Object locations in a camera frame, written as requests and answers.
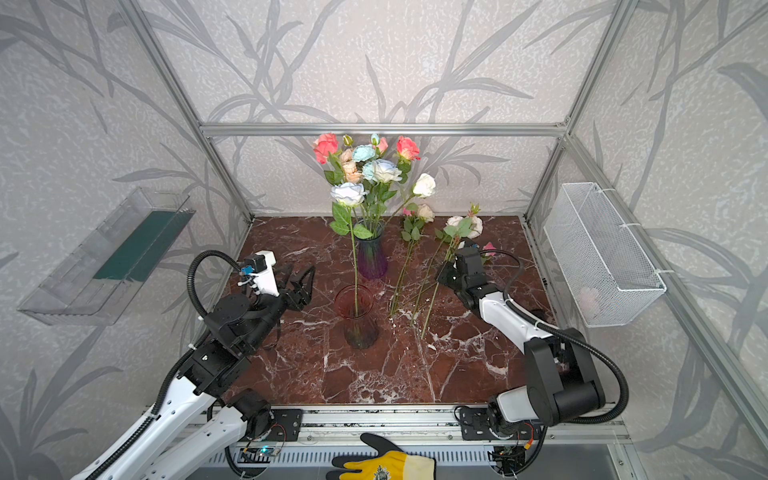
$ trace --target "red marble tabletop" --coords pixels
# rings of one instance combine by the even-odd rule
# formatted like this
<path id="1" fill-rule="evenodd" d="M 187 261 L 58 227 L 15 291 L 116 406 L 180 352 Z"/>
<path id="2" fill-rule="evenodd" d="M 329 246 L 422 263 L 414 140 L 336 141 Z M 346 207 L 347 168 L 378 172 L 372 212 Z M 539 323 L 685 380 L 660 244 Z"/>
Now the red marble tabletop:
<path id="1" fill-rule="evenodd" d="M 483 217 L 482 245 L 519 256 L 525 273 L 511 288 L 523 307 L 551 311 L 541 279 L 518 217 Z M 253 224 L 241 258 L 259 250 L 272 250 L 279 267 L 294 263 L 294 273 L 316 265 L 312 304 L 303 312 L 283 315 L 282 336 L 276 348 L 262 349 L 250 370 L 230 390 L 232 395 L 250 387 L 273 404 L 320 403 L 471 403 L 525 384 L 521 352 L 495 327 L 468 312 L 452 291 L 439 287 L 424 340 L 411 326 L 407 299 L 418 289 L 429 258 L 438 243 L 434 225 L 425 229 L 409 266 L 402 310 L 389 318 L 389 299 L 405 257 L 398 219 L 384 233 L 389 270 L 378 280 L 360 278 L 375 297 L 371 315 L 379 338 L 366 350 L 353 349 L 343 335 L 342 320 L 333 310 L 336 292 L 354 281 L 350 241 L 335 234 L 323 217 L 263 217 Z M 486 272 L 500 286 L 515 271 L 514 261 L 496 256 Z M 236 282 L 230 279 L 230 289 Z M 432 290 L 425 295 L 431 296 Z M 272 332 L 264 345 L 276 338 Z"/>

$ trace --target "wire mesh basket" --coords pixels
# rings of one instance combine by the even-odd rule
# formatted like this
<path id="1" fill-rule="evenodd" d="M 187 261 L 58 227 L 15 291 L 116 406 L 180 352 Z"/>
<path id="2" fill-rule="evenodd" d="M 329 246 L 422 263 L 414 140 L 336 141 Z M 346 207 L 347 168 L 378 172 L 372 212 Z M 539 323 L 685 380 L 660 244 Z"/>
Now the wire mesh basket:
<path id="1" fill-rule="evenodd" d="M 588 326 L 631 322 L 667 286 L 595 183 L 562 184 L 544 232 Z"/>

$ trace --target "wallpaper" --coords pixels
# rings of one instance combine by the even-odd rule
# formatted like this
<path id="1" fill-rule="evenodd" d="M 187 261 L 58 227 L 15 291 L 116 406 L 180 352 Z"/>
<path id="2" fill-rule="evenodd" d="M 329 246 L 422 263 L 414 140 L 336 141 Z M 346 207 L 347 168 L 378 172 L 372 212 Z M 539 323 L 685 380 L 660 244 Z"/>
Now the wallpaper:
<path id="1" fill-rule="evenodd" d="M 113 2 L 0 3 L 0 477 L 70 478 L 153 402 L 197 325 L 185 273 L 247 225 Z M 197 212 L 113 326 L 16 311 L 134 188 Z M 204 264 L 205 301 L 227 271 Z"/>
<path id="2" fill-rule="evenodd" d="M 634 14 L 577 133 L 768 394 L 768 2 L 667 10 Z"/>
<path id="3" fill-rule="evenodd" d="M 586 181 L 568 152 L 531 215 L 531 227 L 563 311 L 627 377 L 630 402 L 622 413 L 648 478 L 721 480 L 768 478 L 768 458 L 712 376 L 661 297 L 626 326 L 588 329 L 544 233 L 559 186 Z M 599 362 L 607 399 L 618 398 L 612 374 Z"/>
<path id="4" fill-rule="evenodd" d="M 216 144 L 253 211 L 328 214 L 330 186 L 315 160 L 313 141 L 219 137 Z M 389 141 L 394 145 L 396 140 Z M 436 178 L 437 194 L 427 203 L 439 214 L 463 214 L 470 202 L 489 214 L 524 212 L 554 147 L 551 137 L 416 137 L 415 141 L 422 159 L 413 162 L 409 176 L 428 173 Z M 392 209 L 399 205 L 396 200 L 389 204 Z"/>
<path id="5" fill-rule="evenodd" d="M 205 122 L 559 122 L 614 0 L 141 0 Z"/>

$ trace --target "vase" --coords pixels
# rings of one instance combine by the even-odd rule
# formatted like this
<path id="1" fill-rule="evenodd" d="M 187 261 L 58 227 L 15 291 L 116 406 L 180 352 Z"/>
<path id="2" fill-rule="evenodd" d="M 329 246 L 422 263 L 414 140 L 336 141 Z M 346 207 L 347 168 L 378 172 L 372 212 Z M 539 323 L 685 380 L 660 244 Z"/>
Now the vase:
<path id="1" fill-rule="evenodd" d="M 386 273 L 389 262 L 382 246 L 384 223 L 376 225 L 373 237 L 360 239 L 355 235 L 357 249 L 357 271 L 368 280 L 381 278 Z"/>
<path id="2" fill-rule="evenodd" d="M 357 311 L 354 285 L 345 286 L 336 294 L 333 308 L 343 319 L 344 339 L 352 348 L 367 349 L 379 338 L 379 327 L 371 315 L 373 294 L 364 286 L 357 286 Z"/>

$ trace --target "purple vase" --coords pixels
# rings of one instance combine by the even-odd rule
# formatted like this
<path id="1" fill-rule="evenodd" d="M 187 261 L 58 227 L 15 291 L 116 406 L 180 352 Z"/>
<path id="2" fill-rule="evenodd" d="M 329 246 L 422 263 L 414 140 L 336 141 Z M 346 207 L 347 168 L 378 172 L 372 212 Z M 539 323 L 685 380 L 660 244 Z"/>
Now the purple vase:
<path id="1" fill-rule="evenodd" d="M 381 278 L 386 273 L 389 262 L 386 259 L 384 248 L 382 247 L 382 233 L 384 233 L 384 224 L 379 223 L 373 237 L 362 240 L 356 237 L 357 246 L 357 271 L 368 280 Z"/>

